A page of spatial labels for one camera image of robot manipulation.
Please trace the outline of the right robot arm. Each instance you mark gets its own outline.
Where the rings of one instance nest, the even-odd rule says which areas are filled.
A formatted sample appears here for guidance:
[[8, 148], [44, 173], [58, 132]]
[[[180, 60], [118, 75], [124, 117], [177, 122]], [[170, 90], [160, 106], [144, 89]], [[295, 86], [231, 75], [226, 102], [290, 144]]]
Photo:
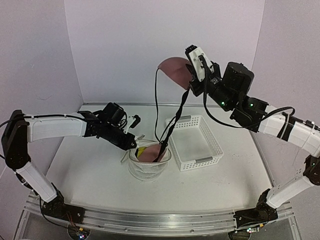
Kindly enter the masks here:
[[267, 102], [247, 95], [254, 73], [243, 64], [229, 62], [223, 75], [217, 63], [188, 61], [186, 68], [191, 74], [186, 86], [197, 97], [203, 95], [214, 100], [224, 111], [231, 112], [230, 119], [238, 123], [238, 129], [271, 136], [276, 143], [275, 153], [269, 156], [288, 160], [293, 153], [285, 150], [297, 149], [307, 153], [305, 169], [273, 188], [268, 188], [259, 197], [256, 207], [235, 212], [237, 228], [258, 226], [278, 218], [277, 208], [303, 191], [320, 184], [320, 127], [313, 121], [295, 117], [292, 106], [276, 108]]

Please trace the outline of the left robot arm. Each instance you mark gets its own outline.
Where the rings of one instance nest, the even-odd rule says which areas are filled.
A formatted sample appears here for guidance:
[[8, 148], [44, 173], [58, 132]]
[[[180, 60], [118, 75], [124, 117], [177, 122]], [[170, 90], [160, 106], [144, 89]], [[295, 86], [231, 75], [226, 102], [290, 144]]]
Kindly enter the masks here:
[[139, 115], [129, 115], [115, 102], [94, 112], [79, 110], [36, 115], [17, 109], [1, 124], [5, 128], [1, 136], [2, 157], [18, 180], [39, 198], [43, 216], [80, 224], [85, 209], [67, 203], [63, 193], [47, 178], [46, 171], [37, 166], [39, 157], [46, 163], [54, 158], [48, 147], [40, 147], [40, 144], [65, 137], [97, 138], [127, 151], [137, 146], [137, 138], [130, 129], [140, 121]]

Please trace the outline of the white perforated plastic basket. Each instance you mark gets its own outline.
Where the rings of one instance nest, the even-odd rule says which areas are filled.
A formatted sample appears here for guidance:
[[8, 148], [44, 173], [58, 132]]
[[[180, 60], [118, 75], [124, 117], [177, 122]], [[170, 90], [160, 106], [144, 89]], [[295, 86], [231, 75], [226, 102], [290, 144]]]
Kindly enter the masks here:
[[168, 142], [181, 172], [216, 165], [224, 156], [222, 147], [202, 115], [180, 117]]

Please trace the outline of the white mesh laundry bag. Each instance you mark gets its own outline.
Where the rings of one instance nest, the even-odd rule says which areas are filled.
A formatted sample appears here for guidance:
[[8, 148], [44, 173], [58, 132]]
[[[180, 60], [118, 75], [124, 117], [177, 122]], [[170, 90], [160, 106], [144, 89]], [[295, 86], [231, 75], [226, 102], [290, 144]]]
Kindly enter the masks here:
[[127, 163], [129, 173], [138, 180], [155, 180], [167, 167], [172, 153], [165, 148], [159, 155], [161, 144], [155, 140], [145, 139], [143, 134], [136, 137], [135, 140], [137, 147], [127, 150], [120, 163]]

